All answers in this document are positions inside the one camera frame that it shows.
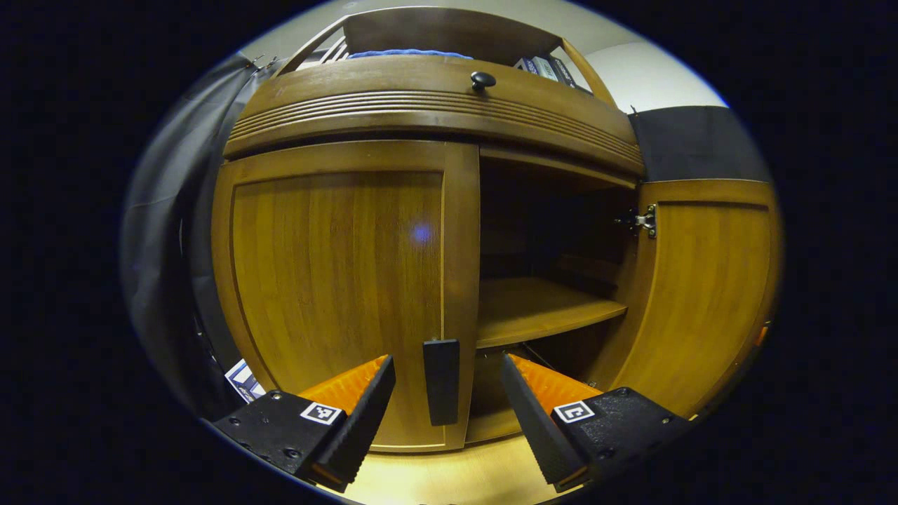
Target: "cabinet shelf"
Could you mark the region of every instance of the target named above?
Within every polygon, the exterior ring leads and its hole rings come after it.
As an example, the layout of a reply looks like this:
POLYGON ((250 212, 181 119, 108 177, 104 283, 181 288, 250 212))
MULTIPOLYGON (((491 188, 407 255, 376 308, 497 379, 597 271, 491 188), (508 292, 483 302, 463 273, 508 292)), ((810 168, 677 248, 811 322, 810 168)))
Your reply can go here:
POLYGON ((480 282, 477 348, 539 339, 627 312, 613 300, 535 277, 480 282))

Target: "cabinet knob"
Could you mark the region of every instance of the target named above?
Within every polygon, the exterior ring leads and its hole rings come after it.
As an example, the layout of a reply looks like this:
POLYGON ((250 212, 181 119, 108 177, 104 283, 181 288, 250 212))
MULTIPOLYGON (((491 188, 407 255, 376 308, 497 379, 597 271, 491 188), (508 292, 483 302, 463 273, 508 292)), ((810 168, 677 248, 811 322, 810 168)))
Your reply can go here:
POLYGON ((493 77, 486 72, 474 72, 471 74, 471 87, 475 90, 482 90, 483 88, 488 88, 490 86, 496 85, 496 77, 493 77))

